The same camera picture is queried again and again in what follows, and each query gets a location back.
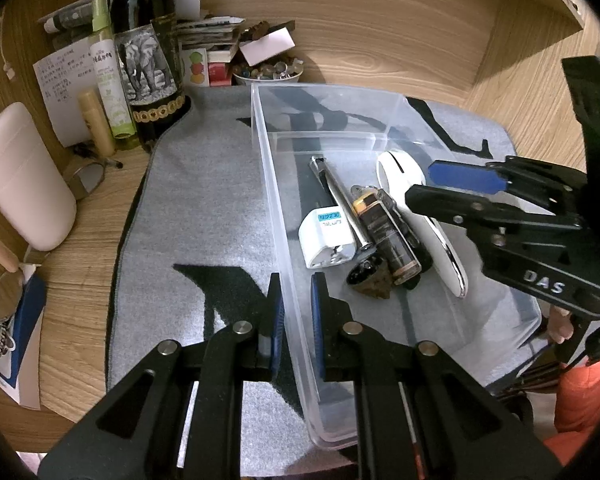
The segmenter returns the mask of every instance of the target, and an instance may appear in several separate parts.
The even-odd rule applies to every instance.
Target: silver metal rod
[[[346,193],[338,184],[338,181],[331,173],[331,170],[327,166],[327,160],[323,156],[312,156],[309,167],[314,172],[314,175],[324,188],[324,190],[331,195],[334,202],[338,204],[344,211],[344,216],[351,226],[354,236],[358,242],[358,248],[360,251],[365,251],[369,247],[373,246],[373,242],[366,232],[366,228],[362,225],[358,219],[355,209],[351,205],[351,202],[347,198]]]

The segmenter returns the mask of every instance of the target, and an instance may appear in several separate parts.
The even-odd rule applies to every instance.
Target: plastic bin
[[[456,160],[400,94],[311,84],[252,88],[252,125],[262,154],[274,247],[285,303],[291,358],[312,440],[325,449],[356,441],[352,384],[324,383],[315,365],[310,278],[298,228],[304,216],[325,202],[308,167],[323,155],[344,187],[373,185],[376,158],[405,150],[425,174],[436,159]],[[480,257],[464,229],[443,224],[466,269],[464,300],[453,296],[430,269],[413,291],[394,288],[389,300],[375,300],[345,284],[353,262],[324,269],[330,295],[347,301],[353,317],[387,339],[413,345],[437,342],[482,384],[490,372],[538,327],[537,301],[486,278]]]

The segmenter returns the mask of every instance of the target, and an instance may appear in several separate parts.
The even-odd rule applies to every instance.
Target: bottle label
[[[174,26],[172,13],[153,19],[150,25],[115,35],[127,101],[134,116],[138,108],[144,111],[146,121],[157,121],[182,107],[176,102],[181,81]],[[150,105],[158,101],[166,102],[154,110]]]
[[[136,132],[126,105],[125,91],[120,80],[118,55],[113,40],[102,40],[91,45],[91,59],[98,81],[100,97],[109,126],[116,139],[126,139]]]

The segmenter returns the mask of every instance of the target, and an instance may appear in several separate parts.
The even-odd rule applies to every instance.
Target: bolt
[[[347,321],[342,326],[342,329],[344,330],[345,334],[358,335],[362,332],[362,325],[360,325],[360,323],[358,323],[357,321]]]
[[[173,339],[165,339],[158,343],[158,352],[162,355],[171,355],[178,349],[178,343]]]
[[[248,334],[251,330],[253,330],[253,325],[248,321],[236,321],[234,323],[234,332],[237,334]]]
[[[491,243],[496,247],[504,247],[507,245],[507,240],[502,235],[493,235],[491,237]]]
[[[438,353],[440,347],[436,345],[433,341],[423,341],[419,343],[418,350],[422,355],[426,355],[427,357],[433,357]]]

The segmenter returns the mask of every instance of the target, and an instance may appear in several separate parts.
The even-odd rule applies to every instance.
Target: white cable
[[[2,47],[2,28],[4,27],[4,11],[5,10],[6,10],[6,7],[3,7],[2,15],[0,17],[0,55],[2,56],[2,61],[4,62],[2,69],[4,70],[4,73],[9,78],[9,81],[12,81],[13,78],[16,77],[16,71],[11,66],[11,63],[9,63],[7,61],[7,59],[4,57],[4,49]]]

